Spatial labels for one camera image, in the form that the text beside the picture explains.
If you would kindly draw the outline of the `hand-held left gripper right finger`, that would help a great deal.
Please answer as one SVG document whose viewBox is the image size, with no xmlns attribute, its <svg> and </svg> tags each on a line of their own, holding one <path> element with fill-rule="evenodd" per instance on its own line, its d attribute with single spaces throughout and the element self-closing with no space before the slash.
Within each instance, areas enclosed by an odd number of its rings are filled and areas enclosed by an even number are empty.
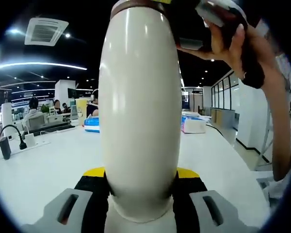
<svg viewBox="0 0 291 233">
<path fill-rule="evenodd" d="M 177 168 L 172 185 L 173 212 L 178 233 L 256 233 L 238 210 L 214 190 L 208 191 L 199 175 Z"/>
</svg>

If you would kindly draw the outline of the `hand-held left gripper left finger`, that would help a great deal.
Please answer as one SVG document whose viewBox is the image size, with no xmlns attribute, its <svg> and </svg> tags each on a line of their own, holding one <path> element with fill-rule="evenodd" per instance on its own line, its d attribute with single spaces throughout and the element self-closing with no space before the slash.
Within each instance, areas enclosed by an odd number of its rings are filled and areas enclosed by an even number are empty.
<svg viewBox="0 0 291 233">
<path fill-rule="evenodd" d="M 34 224 L 24 224 L 24 233 L 103 233 L 111 189 L 104 167 L 86 171 L 75 188 L 67 188 L 43 211 Z"/>
</svg>

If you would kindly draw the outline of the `person's right hand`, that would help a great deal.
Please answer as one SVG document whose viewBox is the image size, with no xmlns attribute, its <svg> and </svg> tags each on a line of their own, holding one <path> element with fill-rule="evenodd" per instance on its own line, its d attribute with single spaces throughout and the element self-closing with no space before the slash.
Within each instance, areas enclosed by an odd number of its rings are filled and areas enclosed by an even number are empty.
<svg viewBox="0 0 291 233">
<path fill-rule="evenodd" d="M 265 74 L 265 85 L 282 82 L 282 75 L 278 70 L 275 54 L 268 41 L 262 37 L 256 29 L 248 25 L 247 29 L 240 24 L 232 37 L 230 46 L 224 45 L 223 33 L 221 29 L 211 22 L 207 22 L 211 32 L 212 51 L 199 51 L 182 48 L 177 45 L 177 49 L 185 53 L 197 56 L 204 60 L 221 60 L 230 66 L 236 76 L 244 79 L 244 65 L 241 61 L 244 40 L 249 40 L 250 48 L 257 56 L 257 61 L 261 65 Z"/>
</svg>

